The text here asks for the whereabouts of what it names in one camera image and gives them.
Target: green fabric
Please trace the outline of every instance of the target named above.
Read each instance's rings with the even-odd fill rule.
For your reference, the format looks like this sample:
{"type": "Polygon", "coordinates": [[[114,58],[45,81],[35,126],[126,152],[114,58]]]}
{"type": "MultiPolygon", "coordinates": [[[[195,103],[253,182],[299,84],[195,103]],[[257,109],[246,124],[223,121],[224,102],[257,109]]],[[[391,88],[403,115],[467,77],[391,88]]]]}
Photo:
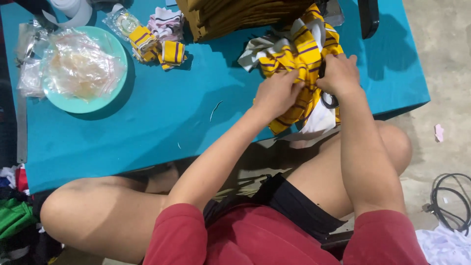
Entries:
{"type": "Polygon", "coordinates": [[[16,199],[0,200],[0,240],[9,238],[38,220],[32,207],[16,199]]]}

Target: black shorts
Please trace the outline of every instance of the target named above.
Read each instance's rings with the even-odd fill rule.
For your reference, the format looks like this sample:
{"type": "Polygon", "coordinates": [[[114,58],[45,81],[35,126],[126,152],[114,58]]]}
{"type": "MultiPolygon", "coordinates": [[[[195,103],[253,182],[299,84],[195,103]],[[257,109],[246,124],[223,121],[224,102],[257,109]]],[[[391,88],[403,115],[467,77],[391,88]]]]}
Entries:
{"type": "Polygon", "coordinates": [[[265,205],[276,210],[321,244],[330,233],[346,223],[326,213],[278,173],[268,178],[251,198],[233,195],[221,202],[209,201],[203,210],[206,227],[242,203],[265,205]]]}

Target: hand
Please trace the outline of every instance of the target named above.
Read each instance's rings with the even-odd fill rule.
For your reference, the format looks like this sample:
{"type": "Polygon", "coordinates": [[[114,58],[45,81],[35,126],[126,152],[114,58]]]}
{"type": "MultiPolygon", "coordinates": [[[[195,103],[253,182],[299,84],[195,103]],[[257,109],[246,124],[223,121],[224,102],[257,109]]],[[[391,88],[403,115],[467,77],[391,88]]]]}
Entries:
{"type": "Polygon", "coordinates": [[[319,78],[316,85],[331,95],[342,97],[352,91],[356,92],[360,83],[360,73],[357,68],[357,57],[350,56],[347,59],[344,53],[335,57],[328,54],[325,57],[325,75],[319,78]]]}
{"type": "Polygon", "coordinates": [[[281,72],[265,79],[259,86],[253,109],[270,121],[285,113],[296,101],[304,82],[296,84],[298,70],[281,72]]]}

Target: leg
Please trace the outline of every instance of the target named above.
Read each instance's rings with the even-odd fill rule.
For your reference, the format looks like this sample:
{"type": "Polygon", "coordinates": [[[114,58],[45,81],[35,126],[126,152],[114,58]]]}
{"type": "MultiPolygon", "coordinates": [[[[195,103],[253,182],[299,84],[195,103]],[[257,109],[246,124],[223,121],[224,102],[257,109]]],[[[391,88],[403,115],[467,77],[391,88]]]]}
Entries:
{"type": "Polygon", "coordinates": [[[153,178],[149,185],[118,176],[72,181],[46,199],[41,222],[61,243],[137,264],[144,257],[155,219],[166,199],[166,195],[144,191],[160,192],[156,188],[158,182],[169,184],[169,178],[174,184],[175,172],[153,178]]]}
{"type": "MultiPolygon", "coordinates": [[[[385,122],[376,123],[389,157],[401,175],[412,157],[410,140],[400,129],[385,122]]],[[[319,154],[297,168],[287,180],[333,217],[341,219],[353,213],[341,175],[340,134],[323,143],[319,154]]]]}

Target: teal table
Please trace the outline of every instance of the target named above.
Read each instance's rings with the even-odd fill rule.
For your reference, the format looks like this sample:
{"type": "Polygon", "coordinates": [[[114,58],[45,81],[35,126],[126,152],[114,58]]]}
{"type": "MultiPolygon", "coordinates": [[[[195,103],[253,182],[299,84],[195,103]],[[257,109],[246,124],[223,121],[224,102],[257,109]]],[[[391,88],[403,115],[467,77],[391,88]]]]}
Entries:
{"type": "MultiPolygon", "coordinates": [[[[164,2],[134,1],[129,11],[147,23],[156,5],[165,7],[164,2]]],[[[380,27],[366,41],[361,39],[356,2],[339,2],[346,17],[337,28],[341,44],[347,54],[359,57],[361,84],[372,112],[394,116],[430,101],[402,1],[380,1],[380,27]]],[[[32,15],[13,3],[1,6],[1,16],[15,88],[17,25],[32,15]]],[[[101,22],[104,17],[103,11],[95,12],[89,25],[109,30],[101,22]]],[[[70,114],[48,100],[29,99],[26,171],[31,192],[201,154],[252,105],[263,78],[258,71],[247,73],[236,60],[244,43],[267,29],[191,43],[186,48],[191,63],[169,72],[139,64],[130,57],[130,44],[121,41],[130,62],[125,87],[108,107],[95,113],[70,114]]],[[[255,141],[272,137],[266,128],[255,141]]]]}

